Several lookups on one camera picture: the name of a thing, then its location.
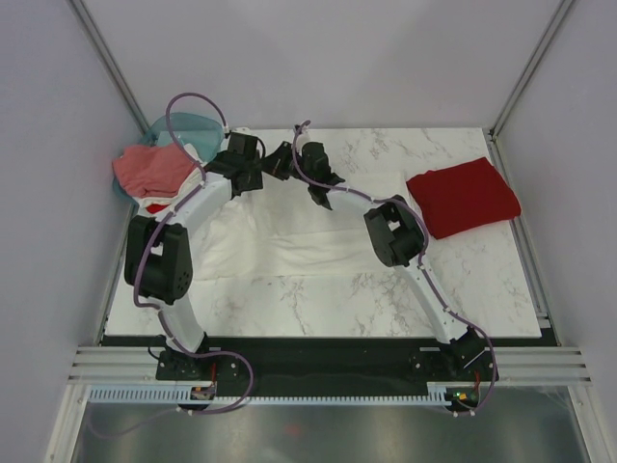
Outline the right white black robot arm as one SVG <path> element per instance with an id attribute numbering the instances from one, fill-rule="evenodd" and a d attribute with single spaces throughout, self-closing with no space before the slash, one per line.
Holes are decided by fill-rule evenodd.
<path id="1" fill-rule="evenodd" d="M 399 195 L 377 199 L 349 186 L 334 173 L 324 146 L 307 142 L 298 152 L 287 142 L 260 160 L 261 170 L 277 179 L 304 181 L 312 200 L 330 211 L 353 210 L 363 217 L 378 260 L 403 278 L 426 314 L 442 345 L 442 368 L 450 378 L 466 378 L 486 357 L 496 368 L 496 353 L 486 332 L 455 310 L 438 282 L 426 251 L 429 233 Z"/>

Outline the white t shirt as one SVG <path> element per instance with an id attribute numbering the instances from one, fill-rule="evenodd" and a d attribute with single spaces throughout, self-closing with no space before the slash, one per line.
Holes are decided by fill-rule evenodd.
<path id="1" fill-rule="evenodd" d="M 191 239 L 193 277 L 345 276 L 380 272 L 358 209 L 330 211 L 297 179 L 265 177 L 261 190 L 219 208 Z"/>

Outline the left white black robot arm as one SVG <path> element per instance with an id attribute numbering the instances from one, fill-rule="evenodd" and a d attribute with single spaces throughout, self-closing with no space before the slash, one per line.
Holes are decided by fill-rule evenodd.
<path id="1" fill-rule="evenodd" d="M 201 347 L 206 333 L 198 323 L 188 290 L 193 281 L 191 237 L 223 205 L 263 187 L 260 161 L 265 145 L 256 136 L 232 132 L 226 147 L 206 164 L 198 162 L 198 181 L 157 215 L 134 216 L 128 227 L 124 279 L 136 307 L 151 309 L 167 345 L 180 352 L 178 368 L 191 379 L 211 369 Z"/>

